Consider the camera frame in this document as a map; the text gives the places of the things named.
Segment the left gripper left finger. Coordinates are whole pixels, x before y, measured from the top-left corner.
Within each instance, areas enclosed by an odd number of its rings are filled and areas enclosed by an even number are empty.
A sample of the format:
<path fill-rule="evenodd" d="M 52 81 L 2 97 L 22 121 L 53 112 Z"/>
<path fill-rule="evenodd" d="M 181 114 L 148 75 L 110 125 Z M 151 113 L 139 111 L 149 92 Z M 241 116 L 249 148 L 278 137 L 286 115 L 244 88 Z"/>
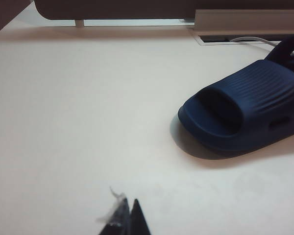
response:
<path fill-rule="evenodd" d="M 123 192 L 115 192 L 112 187 L 110 192 L 115 202 L 104 216 L 97 219 L 103 224 L 99 235 L 128 235 L 130 211 L 127 196 Z"/>

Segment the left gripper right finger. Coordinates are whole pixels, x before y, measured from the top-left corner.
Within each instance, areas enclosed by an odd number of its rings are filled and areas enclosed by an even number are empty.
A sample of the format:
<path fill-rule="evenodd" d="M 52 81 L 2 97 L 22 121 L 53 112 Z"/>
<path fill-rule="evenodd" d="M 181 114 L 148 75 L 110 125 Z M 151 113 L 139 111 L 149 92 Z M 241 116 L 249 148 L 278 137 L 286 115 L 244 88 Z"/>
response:
<path fill-rule="evenodd" d="M 151 235 L 138 199 L 134 200 L 130 213 L 130 234 Z"/>

